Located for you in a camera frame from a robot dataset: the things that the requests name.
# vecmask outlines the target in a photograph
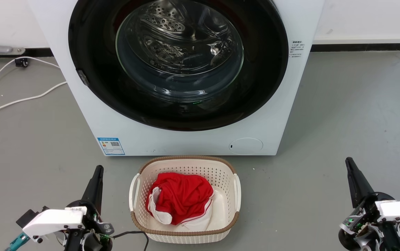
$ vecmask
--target white wall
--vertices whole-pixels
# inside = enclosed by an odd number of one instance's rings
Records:
[[[326,0],[314,43],[400,43],[400,0]]]
[[[400,0],[327,0],[315,44],[340,43],[400,43]],[[0,45],[48,47],[27,0],[0,0]]]
[[[0,45],[48,47],[27,0],[0,0]]]

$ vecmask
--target sticker label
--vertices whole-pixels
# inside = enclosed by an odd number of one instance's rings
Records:
[[[98,138],[105,155],[125,155],[118,138]]]
[[[82,213],[84,213],[84,215],[87,214],[87,207],[86,206],[65,207],[65,210],[82,211]]]
[[[300,58],[304,53],[305,44],[302,41],[292,41],[290,50],[289,50],[289,58]]]

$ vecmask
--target concrete floor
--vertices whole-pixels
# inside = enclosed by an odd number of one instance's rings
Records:
[[[0,105],[62,81],[58,69],[38,62],[9,67],[0,77]],[[400,200],[400,52],[311,54],[278,155],[225,157],[242,184],[240,218],[227,238],[190,246],[151,241],[148,250],[343,251],[338,225],[352,211],[347,156],[375,190]],[[103,219],[117,233],[136,230],[128,188],[149,159],[104,157],[67,86],[0,110],[0,250],[21,232],[15,221],[26,210],[80,199],[98,164],[105,167]],[[125,236],[113,250],[144,244],[142,235]],[[21,250],[61,247],[51,239]]]

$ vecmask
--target washing machine door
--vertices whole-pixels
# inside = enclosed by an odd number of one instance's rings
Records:
[[[107,105],[182,131],[257,111],[288,60],[271,0],[79,0],[69,49],[84,84]]]

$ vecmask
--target white cloth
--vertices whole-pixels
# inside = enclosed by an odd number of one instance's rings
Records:
[[[158,198],[160,197],[161,189],[159,187],[155,187],[152,193],[149,195],[149,208],[148,210],[153,214],[153,217],[161,222],[162,224],[168,225],[172,222],[172,216],[170,213],[157,211],[156,202],[158,202]]]
[[[153,217],[159,221],[161,224],[168,225],[172,222],[172,216],[170,213],[157,211],[156,202],[158,202],[158,198],[160,197],[161,189],[155,187],[152,193],[149,195],[149,208],[148,210],[152,213]],[[204,213],[203,215],[185,219],[180,224],[191,232],[200,232],[205,231],[207,226],[209,225],[209,221],[212,216],[212,197],[214,193],[209,198],[209,201],[204,205]]]

